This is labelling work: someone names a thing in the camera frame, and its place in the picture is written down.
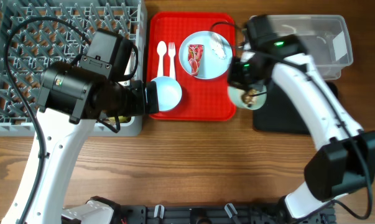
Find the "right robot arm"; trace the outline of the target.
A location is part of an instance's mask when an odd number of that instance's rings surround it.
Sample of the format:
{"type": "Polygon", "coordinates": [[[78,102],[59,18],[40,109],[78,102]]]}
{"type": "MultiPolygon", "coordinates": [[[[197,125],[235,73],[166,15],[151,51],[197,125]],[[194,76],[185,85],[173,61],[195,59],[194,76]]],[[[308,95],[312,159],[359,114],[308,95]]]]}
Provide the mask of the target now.
{"type": "Polygon", "coordinates": [[[229,66],[230,100],[248,109],[249,98],[260,100],[275,83],[299,112],[316,149],[305,166],[304,183],[279,200],[277,221],[301,222],[359,189],[367,190],[372,203],[375,131],[364,131],[346,112],[296,35],[278,36],[266,15],[252,17],[242,32],[242,56],[233,57],[229,66]]]}

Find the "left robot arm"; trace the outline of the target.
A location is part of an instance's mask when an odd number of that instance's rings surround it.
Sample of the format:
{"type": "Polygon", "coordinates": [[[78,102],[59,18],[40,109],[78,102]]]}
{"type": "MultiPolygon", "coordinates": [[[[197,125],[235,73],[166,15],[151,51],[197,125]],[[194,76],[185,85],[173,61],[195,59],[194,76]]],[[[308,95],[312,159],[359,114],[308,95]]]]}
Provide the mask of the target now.
{"type": "Polygon", "coordinates": [[[126,74],[138,49],[100,29],[86,54],[55,62],[41,75],[35,139],[13,204],[3,223],[121,223],[120,206],[101,197],[65,209],[76,160],[101,115],[119,119],[157,113],[155,83],[126,74]]]}

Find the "green bowl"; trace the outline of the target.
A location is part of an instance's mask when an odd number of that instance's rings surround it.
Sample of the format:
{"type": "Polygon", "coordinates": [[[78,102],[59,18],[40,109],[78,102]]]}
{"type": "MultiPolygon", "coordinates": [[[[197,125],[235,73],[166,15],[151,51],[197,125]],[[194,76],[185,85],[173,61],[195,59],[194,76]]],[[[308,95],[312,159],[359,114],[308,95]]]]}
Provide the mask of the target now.
{"type": "Polygon", "coordinates": [[[231,102],[238,108],[258,110],[266,102],[267,89],[264,86],[262,90],[251,89],[246,91],[229,86],[228,96],[231,102]]]}

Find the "white napkin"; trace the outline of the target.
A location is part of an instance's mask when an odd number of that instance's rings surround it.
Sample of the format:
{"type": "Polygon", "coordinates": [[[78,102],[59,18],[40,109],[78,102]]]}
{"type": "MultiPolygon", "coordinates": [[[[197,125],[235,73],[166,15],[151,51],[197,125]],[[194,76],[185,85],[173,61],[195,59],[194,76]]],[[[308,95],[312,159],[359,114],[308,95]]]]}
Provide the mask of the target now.
{"type": "Polygon", "coordinates": [[[216,34],[212,33],[210,37],[210,46],[214,53],[222,60],[226,59],[226,53],[223,46],[223,41],[221,37],[216,34]]]}

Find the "yellow plastic cup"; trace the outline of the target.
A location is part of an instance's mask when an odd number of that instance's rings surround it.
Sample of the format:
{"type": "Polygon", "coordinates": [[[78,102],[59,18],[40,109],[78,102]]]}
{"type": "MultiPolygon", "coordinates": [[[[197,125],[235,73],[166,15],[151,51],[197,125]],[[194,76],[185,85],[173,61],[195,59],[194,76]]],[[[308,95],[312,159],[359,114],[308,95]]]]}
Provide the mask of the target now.
{"type": "MultiPolygon", "coordinates": [[[[116,124],[116,119],[114,117],[111,117],[111,118],[107,118],[107,120],[112,124],[112,125],[115,125],[116,124]]],[[[128,123],[131,121],[131,117],[125,117],[125,116],[119,116],[118,117],[118,120],[120,123],[128,123]]]]}

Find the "food scraps and rice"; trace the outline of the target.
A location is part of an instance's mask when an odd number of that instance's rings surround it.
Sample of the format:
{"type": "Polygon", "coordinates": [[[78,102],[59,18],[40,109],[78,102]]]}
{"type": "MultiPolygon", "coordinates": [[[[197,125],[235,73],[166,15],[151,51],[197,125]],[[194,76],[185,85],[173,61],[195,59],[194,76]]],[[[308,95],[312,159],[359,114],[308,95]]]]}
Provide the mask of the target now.
{"type": "Polygon", "coordinates": [[[257,94],[258,91],[255,89],[251,89],[249,91],[246,91],[242,96],[241,100],[243,103],[247,106],[252,106],[255,105],[257,102],[257,94]]]}

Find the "white plastic spoon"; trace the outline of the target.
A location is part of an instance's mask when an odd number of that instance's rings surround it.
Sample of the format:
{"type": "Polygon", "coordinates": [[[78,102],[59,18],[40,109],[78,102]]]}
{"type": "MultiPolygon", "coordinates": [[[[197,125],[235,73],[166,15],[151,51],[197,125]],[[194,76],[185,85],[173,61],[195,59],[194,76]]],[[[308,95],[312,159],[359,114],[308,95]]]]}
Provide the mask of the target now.
{"type": "Polygon", "coordinates": [[[164,55],[167,53],[167,46],[164,41],[160,41],[157,45],[157,53],[159,56],[159,63],[157,69],[157,77],[164,75],[164,55]]]}

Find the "red snack wrapper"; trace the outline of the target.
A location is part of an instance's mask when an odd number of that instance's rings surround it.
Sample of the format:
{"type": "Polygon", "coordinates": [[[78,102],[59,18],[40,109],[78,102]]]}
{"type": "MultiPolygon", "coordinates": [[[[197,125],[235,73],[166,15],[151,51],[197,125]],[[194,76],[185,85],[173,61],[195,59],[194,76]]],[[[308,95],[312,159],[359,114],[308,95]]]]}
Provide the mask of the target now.
{"type": "Polygon", "coordinates": [[[203,56],[204,45],[190,44],[188,46],[188,63],[191,67],[191,75],[197,76],[200,69],[200,61],[203,56]]]}

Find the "light blue bowl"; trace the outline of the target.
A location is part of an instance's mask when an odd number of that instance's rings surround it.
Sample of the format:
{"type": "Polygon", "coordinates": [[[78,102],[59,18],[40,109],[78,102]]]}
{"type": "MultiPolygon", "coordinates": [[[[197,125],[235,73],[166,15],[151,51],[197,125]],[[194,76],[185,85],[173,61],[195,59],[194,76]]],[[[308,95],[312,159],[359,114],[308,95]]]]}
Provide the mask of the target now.
{"type": "Polygon", "coordinates": [[[156,77],[152,80],[157,87],[159,111],[170,111],[174,109],[182,99],[182,88],[180,84],[170,77],[156,77]]]}

